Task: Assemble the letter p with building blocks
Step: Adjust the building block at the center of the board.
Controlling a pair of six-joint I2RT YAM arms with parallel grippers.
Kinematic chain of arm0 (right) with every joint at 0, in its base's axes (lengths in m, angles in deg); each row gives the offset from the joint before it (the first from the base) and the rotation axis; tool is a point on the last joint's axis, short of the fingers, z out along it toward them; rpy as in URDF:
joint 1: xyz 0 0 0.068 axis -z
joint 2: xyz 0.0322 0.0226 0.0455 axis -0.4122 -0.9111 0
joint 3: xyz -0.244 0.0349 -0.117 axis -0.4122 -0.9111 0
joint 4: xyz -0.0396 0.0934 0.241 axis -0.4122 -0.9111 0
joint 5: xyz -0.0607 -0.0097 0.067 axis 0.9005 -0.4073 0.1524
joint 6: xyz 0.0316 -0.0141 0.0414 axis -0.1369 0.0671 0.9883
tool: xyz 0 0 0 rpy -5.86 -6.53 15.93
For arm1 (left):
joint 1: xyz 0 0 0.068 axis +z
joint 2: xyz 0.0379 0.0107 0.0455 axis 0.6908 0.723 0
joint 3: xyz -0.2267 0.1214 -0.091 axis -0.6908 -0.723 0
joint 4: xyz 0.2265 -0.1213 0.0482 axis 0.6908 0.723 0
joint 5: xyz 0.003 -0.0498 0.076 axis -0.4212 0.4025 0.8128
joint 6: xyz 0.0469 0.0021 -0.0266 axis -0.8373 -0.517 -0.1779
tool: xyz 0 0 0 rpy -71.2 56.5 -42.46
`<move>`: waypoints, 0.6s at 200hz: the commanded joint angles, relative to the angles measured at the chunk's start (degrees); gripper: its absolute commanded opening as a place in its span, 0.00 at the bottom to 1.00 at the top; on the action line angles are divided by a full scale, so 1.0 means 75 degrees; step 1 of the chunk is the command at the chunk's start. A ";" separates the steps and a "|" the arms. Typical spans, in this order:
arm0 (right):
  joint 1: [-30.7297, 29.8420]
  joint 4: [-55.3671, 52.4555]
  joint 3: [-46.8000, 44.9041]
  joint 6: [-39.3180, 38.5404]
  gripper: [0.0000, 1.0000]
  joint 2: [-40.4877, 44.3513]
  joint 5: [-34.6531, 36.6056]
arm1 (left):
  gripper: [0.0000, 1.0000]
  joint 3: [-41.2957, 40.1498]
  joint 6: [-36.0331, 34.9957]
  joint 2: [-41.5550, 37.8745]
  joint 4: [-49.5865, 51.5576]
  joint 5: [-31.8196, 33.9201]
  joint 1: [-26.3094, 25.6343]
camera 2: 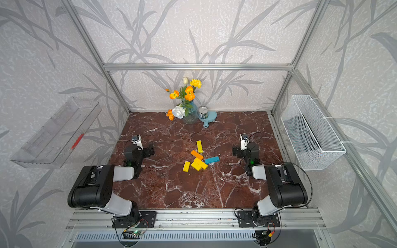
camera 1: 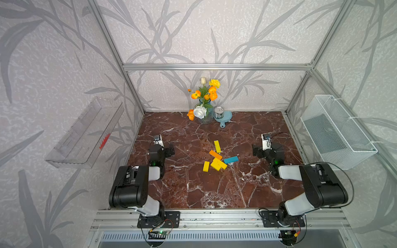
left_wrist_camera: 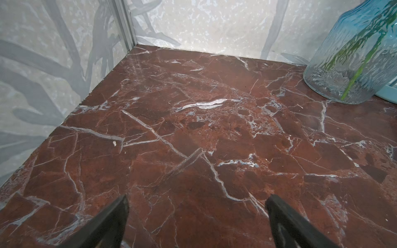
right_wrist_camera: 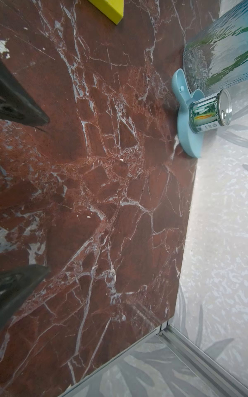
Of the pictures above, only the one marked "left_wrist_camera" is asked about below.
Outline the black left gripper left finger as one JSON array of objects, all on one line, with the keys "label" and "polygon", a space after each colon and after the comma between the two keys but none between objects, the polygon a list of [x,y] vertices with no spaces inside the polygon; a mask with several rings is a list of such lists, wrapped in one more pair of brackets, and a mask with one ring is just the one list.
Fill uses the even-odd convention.
[{"label": "black left gripper left finger", "polygon": [[59,248],[119,248],[129,215],[126,195],[118,197]]}]

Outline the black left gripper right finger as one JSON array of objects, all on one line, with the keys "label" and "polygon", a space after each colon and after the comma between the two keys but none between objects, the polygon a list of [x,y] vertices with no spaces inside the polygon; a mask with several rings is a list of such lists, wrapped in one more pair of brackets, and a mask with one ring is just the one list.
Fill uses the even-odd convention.
[{"label": "black left gripper right finger", "polygon": [[278,195],[272,194],[265,207],[277,248],[338,247]]}]

